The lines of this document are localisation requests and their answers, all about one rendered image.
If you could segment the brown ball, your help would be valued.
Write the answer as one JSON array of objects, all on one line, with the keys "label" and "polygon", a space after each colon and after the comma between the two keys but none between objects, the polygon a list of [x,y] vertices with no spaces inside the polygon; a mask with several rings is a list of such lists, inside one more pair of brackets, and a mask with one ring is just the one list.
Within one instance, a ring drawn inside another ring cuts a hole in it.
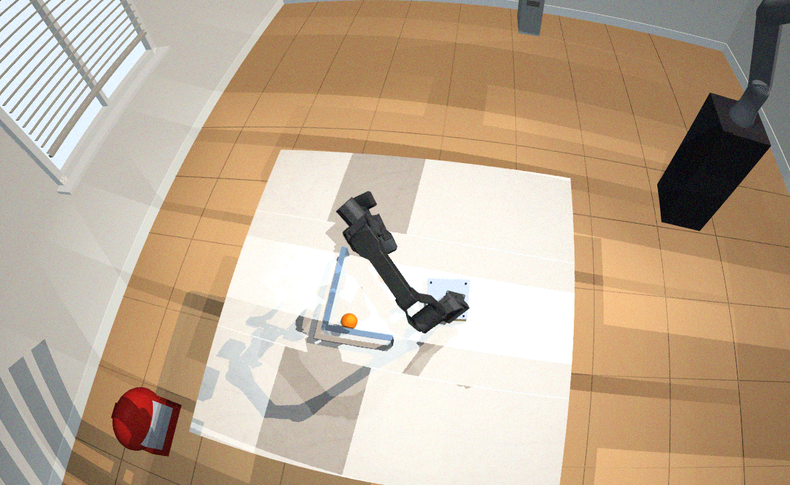
[{"label": "brown ball", "polygon": [[357,322],[358,322],[357,317],[351,313],[345,314],[341,318],[341,324],[343,325],[343,327],[354,329],[357,325]]}]

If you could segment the clear l-shaped low wall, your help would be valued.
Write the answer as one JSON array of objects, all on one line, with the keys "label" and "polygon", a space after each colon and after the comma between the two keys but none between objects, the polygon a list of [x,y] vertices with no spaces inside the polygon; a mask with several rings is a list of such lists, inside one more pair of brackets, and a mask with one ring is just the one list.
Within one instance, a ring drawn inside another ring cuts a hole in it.
[{"label": "clear l-shaped low wall", "polygon": [[[328,321],[328,325],[333,325],[333,322],[334,322],[334,314],[335,314],[336,309],[338,307],[339,295],[340,295],[341,287],[342,287],[342,284],[343,284],[343,277],[345,276],[346,268],[348,268],[348,261],[349,261],[348,258],[349,258],[349,255],[348,255],[348,252],[346,251],[345,259],[343,259],[343,267],[342,267],[341,274],[340,274],[339,281],[338,281],[338,288],[336,289],[337,292],[336,292],[336,295],[334,296],[334,302],[333,302],[333,306],[332,306],[332,314],[331,314],[330,319]],[[383,340],[383,339],[374,339],[374,338],[369,338],[369,337],[361,337],[361,335],[348,335],[348,334],[343,334],[343,333],[339,333],[339,332],[335,332],[335,331],[327,331],[327,329],[322,329],[322,332],[325,335],[333,335],[333,337],[342,337],[342,338],[346,338],[346,339],[360,340],[360,341],[367,342],[367,343],[391,345],[391,341],[387,341],[387,340]]]}]

